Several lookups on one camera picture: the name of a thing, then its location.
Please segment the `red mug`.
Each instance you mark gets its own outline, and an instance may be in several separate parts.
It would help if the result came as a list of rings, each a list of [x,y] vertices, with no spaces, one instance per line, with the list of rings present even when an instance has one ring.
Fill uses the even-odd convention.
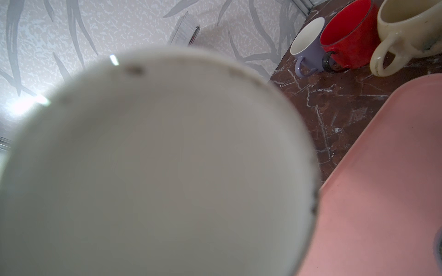
[[[357,0],[343,7],[325,26],[320,44],[323,69],[343,72],[370,63],[381,43],[377,30],[378,7],[371,0]]]

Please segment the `lavender purple mug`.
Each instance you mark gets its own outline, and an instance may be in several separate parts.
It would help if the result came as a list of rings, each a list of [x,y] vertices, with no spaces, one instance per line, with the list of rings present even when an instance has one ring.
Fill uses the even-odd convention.
[[[325,50],[321,47],[320,36],[325,27],[325,19],[319,17],[309,22],[296,36],[290,47],[290,54],[297,60],[295,73],[299,78],[323,72],[322,59]]]

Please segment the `white mug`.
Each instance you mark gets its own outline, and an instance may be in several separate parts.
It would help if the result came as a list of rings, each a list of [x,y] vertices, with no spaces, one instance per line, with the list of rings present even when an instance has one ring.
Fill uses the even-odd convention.
[[[1,274],[296,274],[321,175],[291,101],[200,49],[116,59],[66,82],[13,135]]]

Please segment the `beige speckled round mug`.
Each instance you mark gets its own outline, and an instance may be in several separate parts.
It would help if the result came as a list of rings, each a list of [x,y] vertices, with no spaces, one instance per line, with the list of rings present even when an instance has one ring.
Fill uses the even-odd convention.
[[[370,69],[377,77],[388,77],[410,60],[442,52],[442,2],[438,0],[383,1],[377,15],[381,40]]]

